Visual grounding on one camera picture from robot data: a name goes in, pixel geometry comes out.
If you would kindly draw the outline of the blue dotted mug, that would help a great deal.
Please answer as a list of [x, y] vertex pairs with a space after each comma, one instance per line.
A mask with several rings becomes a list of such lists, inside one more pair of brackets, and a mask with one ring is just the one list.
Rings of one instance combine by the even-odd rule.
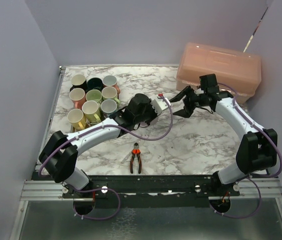
[[117, 112], [117, 107], [117, 102], [112, 99], [106, 99], [101, 104], [101, 110], [106, 118], [108, 118], [111, 114]]

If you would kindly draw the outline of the pink terracotta mug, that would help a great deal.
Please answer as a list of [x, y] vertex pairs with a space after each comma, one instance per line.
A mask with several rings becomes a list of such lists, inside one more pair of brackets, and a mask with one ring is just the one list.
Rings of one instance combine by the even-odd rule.
[[117, 90], [118, 95], [120, 94], [120, 88], [118, 86], [117, 78], [113, 75], [108, 75], [102, 80], [105, 87], [114, 87]]

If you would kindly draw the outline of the light green mug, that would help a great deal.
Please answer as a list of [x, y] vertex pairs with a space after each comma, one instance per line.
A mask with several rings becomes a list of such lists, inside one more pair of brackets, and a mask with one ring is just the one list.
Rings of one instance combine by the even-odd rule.
[[118, 106], [120, 105], [121, 101], [119, 100], [118, 92], [115, 87], [106, 86], [101, 93], [103, 100], [114, 100]]

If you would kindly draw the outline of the lime green faceted mug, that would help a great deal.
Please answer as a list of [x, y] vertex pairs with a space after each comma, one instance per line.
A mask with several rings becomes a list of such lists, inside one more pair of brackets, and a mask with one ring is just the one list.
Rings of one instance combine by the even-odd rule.
[[90, 123], [101, 122], [101, 112], [96, 101], [88, 100], [82, 106], [82, 111]]

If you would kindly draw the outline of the mauve purple mug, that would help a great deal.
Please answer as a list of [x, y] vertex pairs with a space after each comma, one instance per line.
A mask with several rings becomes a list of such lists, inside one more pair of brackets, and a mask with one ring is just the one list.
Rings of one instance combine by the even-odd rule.
[[158, 122], [158, 119], [159, 119], [159, 117], [158, 117], [158, 116], [157, 116], [157, 117], [155, 117], [152, 121], [150, 121], [150, 122], [149, 122], [149, 125], [150, 125], [150, 126], [155, 125], [155, 124]]

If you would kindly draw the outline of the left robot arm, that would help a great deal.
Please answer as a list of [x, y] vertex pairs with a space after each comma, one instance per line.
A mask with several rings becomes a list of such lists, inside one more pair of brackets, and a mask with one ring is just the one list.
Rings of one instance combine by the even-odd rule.
[[126, 107], [95, 126], [73, 134], [54, 132], [38, 159], [55, 183], [68, 182], [78, 196], [86, 197], [91, 193], [91, 184], [89, 177], [75, 167], [78, 156], [100, 143], [131, 133], [136, 125], [150, 123], [157, 116], [152, 100], [138, 93]]

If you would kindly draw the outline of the yellow mug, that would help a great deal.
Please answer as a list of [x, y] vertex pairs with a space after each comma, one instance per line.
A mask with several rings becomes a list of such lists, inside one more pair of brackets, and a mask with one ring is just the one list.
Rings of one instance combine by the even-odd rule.
[[72, 109], [67, 114], [67, 120], [78, 131], [84, 130], [87, 126], [85, 115], [80, 109]]

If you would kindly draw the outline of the dark teal mug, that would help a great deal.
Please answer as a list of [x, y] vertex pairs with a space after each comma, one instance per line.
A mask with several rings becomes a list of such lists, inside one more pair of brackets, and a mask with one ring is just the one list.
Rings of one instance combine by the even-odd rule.
[[102, 91], [104, 88], [102, 79], [93, 77], [87, 80], [87, 91], [99, 90]]

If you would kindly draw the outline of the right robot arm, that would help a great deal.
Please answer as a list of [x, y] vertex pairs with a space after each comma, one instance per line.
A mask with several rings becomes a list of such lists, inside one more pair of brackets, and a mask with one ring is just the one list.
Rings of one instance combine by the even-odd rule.
[[234, 163], [214, 173], [214, 180], [210, 183], [211, 192], [221, 196], [228, 190], [229, 184], [277, 164], [278, 135], [274, 129], [266, 129], [256, 123], [230, 92], [221, 91], [215, 74], [201, 76], [200, 89], [202, 93], [195, 93], [187, 86], [170, 102], [183, 101], [183, 109], [173, 113], [183, 118], [189, 118], [196, 108], [216, 112], [240, 138]]

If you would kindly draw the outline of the sage green mug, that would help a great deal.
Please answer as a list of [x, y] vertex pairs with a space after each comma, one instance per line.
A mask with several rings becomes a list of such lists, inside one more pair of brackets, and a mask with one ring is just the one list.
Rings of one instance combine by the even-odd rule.
[[87, 101], [95, 101], [97, 103], [102, 103], [102, 93], [97, 89], [92, 89], [86, 93], [86, 100]]

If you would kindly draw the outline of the black mug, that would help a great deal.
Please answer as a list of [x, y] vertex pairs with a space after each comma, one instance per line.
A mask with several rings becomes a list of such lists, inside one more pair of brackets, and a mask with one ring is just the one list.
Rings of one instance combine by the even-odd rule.
[[71, 78], [71, 84], [72, 87], [70, 88], [70, 91], [73, 89], [83, 89], [85, 92], [87, 92], [87, 82], [86, 77], [83, 74], [76, 74]]

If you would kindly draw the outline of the pink and blue mug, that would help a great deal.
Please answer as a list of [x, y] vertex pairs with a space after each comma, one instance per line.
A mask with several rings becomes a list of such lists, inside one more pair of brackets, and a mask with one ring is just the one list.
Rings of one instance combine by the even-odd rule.
[[85, 91], [81, 88], [74, 88], [70, 91], [69, 97], [74, 104], [76, 109], [82, 109], [82, 106], [86, 102]]

